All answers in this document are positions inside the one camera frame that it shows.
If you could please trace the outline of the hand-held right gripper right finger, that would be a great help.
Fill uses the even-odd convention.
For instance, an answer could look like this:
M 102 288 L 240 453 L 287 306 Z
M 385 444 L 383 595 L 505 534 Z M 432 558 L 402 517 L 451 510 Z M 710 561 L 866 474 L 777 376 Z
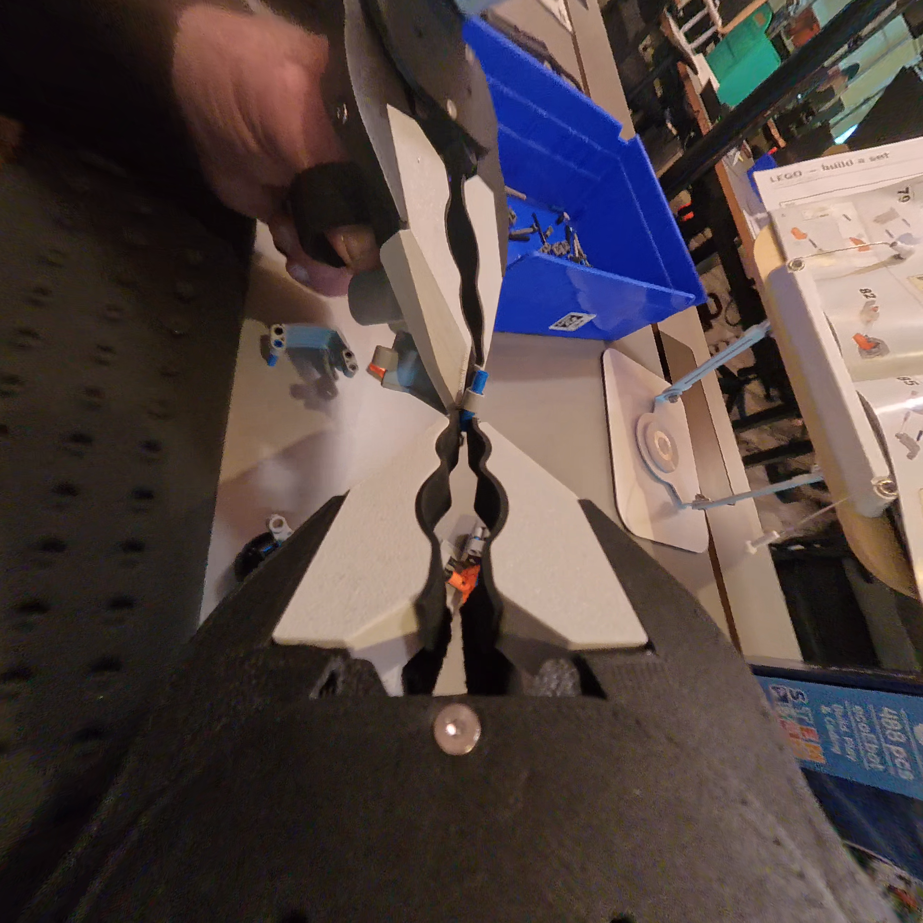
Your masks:
M 505 655 L 644 648 L 649 641 L 578 497 L 492 425 L 471 421 L 474 508 L 486 526 L 477 591 Z

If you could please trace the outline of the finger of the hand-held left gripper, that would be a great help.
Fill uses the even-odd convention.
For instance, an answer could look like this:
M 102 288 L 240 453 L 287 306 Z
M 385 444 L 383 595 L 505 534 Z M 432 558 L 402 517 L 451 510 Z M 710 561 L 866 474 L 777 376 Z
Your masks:
M 499 298 L 506 269 L 505 225 L 498 225 L 497 198 L 484 179 L 475 175 L 462 184 L 463 216 L 470 233 L 466 243 L 463 280 L 471 294 L 466 295 L 465 311 L 472 336 L 474 362 L 486 365 L 493 337 Z
M 380 255 L 426 375 L 445 412 L 480 368 L 480 177 L 459 190 L 420 122 L 386 106 L 407 228 Z

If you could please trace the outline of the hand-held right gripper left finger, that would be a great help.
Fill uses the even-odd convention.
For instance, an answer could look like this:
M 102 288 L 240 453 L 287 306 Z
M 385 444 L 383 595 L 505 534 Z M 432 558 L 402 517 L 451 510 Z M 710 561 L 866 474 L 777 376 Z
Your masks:
M 360 650 L 402 637 L 441 643 L 436 526 L 451 505 L 458 422 L 438 422 L 345 496 L 273 632 L 280 644 Z

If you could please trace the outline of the grey block module orange part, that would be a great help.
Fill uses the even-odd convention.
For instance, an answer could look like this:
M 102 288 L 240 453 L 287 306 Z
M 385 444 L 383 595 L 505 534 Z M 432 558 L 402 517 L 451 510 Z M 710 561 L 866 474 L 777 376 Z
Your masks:
M 444 579 L 450 607 L 461 608 L 476 588 L 489 530 L 475 524 L 466 533 L 442 543 Z

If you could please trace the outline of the small grey connector blue pins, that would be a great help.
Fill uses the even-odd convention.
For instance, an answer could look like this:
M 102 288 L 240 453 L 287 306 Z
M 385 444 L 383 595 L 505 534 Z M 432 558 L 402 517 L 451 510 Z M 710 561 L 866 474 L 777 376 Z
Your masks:
M 474 369 L 471 381 L 466 388 L 459 407 L 459 423 L 461 429 L 466 431 L 472 421 L 478 419 L 483 403 L 484 391 L 489 379 L 489 374 L 480 366 Z

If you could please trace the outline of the grey curved panel block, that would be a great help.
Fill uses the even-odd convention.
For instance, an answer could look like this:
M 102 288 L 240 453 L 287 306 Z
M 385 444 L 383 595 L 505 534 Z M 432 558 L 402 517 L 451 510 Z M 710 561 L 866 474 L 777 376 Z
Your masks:
M 333 379 L 337 375 L 353 377 L 359 364 L 340 331 L 306 323 L 271 324 L 260 338 L 260 354 L 269 367 L 275 366 L 283 354 L 306 352 L 321 375 Z

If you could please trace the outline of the person's left forearm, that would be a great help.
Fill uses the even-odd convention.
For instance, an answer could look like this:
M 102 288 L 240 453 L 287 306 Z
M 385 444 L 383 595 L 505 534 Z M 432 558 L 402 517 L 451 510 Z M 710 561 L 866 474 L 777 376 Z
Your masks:
M 3 1 L 2 113 L 126 164 L 193 158 L 172 84 L 190 2 Z

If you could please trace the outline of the person's left hand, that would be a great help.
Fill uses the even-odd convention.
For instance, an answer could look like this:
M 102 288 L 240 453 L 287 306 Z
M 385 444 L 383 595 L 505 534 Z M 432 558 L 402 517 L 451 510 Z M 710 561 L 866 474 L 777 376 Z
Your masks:
M 178 18 L 172 81 L 179 108 L 218 199 L 267 225 L 295 282 L 344 296 L 355 271 L 380 267 L 373 232 L 329 232 L 344 263 L 332 268 L 301 248 L 286 200 L 294 178 L 345 162 L 321 98 L 328 41 L 268 13 L 196 4 Z

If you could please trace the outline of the small dark block parts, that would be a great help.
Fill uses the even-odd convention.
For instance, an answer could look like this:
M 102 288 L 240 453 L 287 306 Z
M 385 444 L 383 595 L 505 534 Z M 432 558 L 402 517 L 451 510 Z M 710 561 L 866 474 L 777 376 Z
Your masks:
M 592 267 L 568 212 L 549 209 L 509 186 L 505 194 L 509 225 L 507 268 L 532 255 Z

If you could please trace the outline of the blue plastic bin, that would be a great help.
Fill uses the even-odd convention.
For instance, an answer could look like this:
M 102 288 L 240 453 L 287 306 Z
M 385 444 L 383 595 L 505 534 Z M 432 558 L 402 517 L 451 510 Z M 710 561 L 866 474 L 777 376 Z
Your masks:
M 499 124 L 518 227 L 576 242 L 586 262 L 511 241 L 496 332 L 618 340 L 706 301 L 698 272 L 640 139 L 481 19 L 464 27 Z

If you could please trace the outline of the white zip tie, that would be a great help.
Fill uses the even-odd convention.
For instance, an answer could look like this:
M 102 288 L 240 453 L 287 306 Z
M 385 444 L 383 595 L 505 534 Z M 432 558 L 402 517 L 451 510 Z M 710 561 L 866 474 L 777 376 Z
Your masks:
M 766 548 L 769 545 L 777 543 L 785 538 L 797 536 L 804 532 L 808 524 L 812 524 L 820 517 L 825 516 L 829 512 L 835 511 L 844 503 L 846 503 L 845 499 L 821 507 L 813 513 L 801 518 L 795 524 L 783 528 L 781 531 L 768 530 L 763 532 L 757 538 L 747 540 L 745 542 L 745 548 L 749 554 L 754 555 L 760 548 Z

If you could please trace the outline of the blue robot kit box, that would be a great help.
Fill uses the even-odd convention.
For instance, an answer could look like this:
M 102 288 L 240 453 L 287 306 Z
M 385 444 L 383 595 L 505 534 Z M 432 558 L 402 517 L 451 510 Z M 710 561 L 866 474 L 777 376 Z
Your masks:
M 921 675 L 782 662 L 751 671 L 848 851 L 899 921 L 921 921 Z

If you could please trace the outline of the white instruction sheet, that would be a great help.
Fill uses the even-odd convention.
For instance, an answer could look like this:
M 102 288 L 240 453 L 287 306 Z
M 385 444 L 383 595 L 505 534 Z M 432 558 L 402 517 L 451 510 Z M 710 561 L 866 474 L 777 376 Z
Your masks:
M 921 599 L 922 140 L 757 171 L 766 312 L 860 562 Z

